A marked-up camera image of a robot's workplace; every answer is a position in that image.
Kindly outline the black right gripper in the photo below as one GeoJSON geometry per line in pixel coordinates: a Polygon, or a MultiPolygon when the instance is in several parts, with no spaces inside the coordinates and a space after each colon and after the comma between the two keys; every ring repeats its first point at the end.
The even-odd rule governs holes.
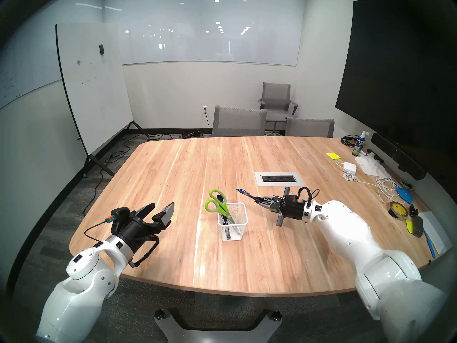
{"type": "Polygon", "coordinates": [[[297,195],[290,194],[290,187],[285,187],[282,197],[268,196],[268,197],[255,197],[255,202],[270,210],[271,212],[278,213],[277,226],[281,227],[285,218],[294,220],[302,220],[305,208],[305,201],[297,195]]]}

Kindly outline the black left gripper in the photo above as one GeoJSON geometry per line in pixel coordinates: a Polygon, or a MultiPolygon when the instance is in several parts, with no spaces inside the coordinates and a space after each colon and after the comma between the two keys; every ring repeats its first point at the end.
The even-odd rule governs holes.
{"type": "Polygon", "coordinates": [[[171,202],[164,207],[159,213],[152,217],[152,224],[145,223],[144,218],[155,208],[155,203],[150,203],[134,210],[134,219],[117,221],[117,237],[122,239],[126,245],[135,254],[145,242],[153,241],[151,249],[147,252],[148,255],[158,246],[158,234],[166,230],[171,224],[171,219],[174,214],[175,203],[171,202]]]}

